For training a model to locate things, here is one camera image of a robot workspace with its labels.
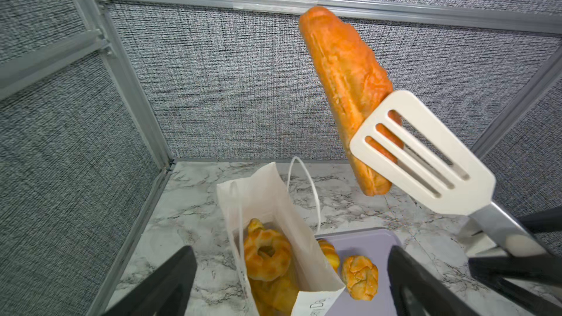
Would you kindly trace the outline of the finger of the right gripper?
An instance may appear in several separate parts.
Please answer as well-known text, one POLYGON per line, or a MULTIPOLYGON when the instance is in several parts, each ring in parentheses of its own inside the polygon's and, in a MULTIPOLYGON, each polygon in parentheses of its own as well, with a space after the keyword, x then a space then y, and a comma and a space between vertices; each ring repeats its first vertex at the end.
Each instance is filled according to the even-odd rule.
POLYGON ((531 257, 471 257, 471 276, 533 315, 560 315, 561 308, 508 279, 561 286, 561 259, 551 255, 531 257))
POLYGON ((562 231, 562 207, 518 218, 519 223, 531 233, 551 233, 562 231))

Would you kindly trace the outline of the large croissant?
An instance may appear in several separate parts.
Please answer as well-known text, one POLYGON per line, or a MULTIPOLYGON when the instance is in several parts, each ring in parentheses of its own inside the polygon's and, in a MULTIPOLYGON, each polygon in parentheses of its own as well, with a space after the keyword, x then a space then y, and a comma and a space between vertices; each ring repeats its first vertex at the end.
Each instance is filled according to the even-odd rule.
POLYGON ((291 314, 299 293, 293 266, 271 282, 250 279, 250 286, 260 315, 273 315, 275 310, 283 315, 291 314))

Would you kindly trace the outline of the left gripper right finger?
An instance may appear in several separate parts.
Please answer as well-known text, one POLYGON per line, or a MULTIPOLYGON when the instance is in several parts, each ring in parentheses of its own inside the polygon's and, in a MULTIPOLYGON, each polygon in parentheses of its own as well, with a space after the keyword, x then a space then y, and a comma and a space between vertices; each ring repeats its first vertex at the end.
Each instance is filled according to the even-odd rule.
POLYGON ((398 315, 475 315, 402 247, 393 246, 387 271, 398 315))

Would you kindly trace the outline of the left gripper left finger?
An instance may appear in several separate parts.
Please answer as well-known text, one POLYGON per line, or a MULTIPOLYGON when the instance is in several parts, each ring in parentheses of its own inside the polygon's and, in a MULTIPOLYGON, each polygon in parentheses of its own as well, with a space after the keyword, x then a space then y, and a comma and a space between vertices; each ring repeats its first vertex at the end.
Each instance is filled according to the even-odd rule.
POLYGON ((197 262, 191 246, 182 247, 106 315, 183 315, 190 300, 197 262))

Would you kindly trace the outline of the reddish brown triangular bread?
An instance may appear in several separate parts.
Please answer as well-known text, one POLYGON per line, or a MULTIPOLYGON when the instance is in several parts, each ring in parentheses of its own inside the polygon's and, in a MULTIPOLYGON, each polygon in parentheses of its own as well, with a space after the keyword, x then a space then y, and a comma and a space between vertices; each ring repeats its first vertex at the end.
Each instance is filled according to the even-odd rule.
POLYGON ((350 142, 366 118, 394 91, 386 70, 355 28, 325 7, 313 7, 300 16, 299 30, 361 191, 366 196, 385 195, 391 181, 352 155, 350 142))

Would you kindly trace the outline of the round flaky bun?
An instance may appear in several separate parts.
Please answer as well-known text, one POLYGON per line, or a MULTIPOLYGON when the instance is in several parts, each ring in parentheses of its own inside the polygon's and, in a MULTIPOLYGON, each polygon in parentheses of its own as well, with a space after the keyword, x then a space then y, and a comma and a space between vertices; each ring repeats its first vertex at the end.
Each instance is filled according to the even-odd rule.
POLYGON ((355 300, 372 301, 378 293, 378 268, 368 257, 347 257, 342 265, 342 280, 355 300))

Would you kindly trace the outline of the white paper gift bag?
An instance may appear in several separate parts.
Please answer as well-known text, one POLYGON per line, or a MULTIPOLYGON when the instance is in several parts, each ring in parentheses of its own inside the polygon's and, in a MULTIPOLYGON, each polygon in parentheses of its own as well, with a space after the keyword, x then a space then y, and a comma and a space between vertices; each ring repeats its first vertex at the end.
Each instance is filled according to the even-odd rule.
POLYGON ((250 291, 250 268, 241 252, 243 231, 253 218, 279 228, 293 247, 300 291, 292 315, 326 315, 345 285, 326 260, 309 225, 301 218, 271 162, 247 178, 217 185, 217 201, 224 216, 228 239, 249 310, 258 313, 250 291))

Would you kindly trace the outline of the glazed ring donut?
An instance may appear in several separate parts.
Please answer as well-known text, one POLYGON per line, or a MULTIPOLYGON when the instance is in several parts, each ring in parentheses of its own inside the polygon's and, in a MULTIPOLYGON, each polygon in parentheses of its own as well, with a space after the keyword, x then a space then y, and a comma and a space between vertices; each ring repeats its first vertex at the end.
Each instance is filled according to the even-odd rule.
POLYGON ((247 226, 244 261, 250 279, 271 282, 284 275, 291 265, 292 247, 279 231, 266 229, 256 218, 247 226))

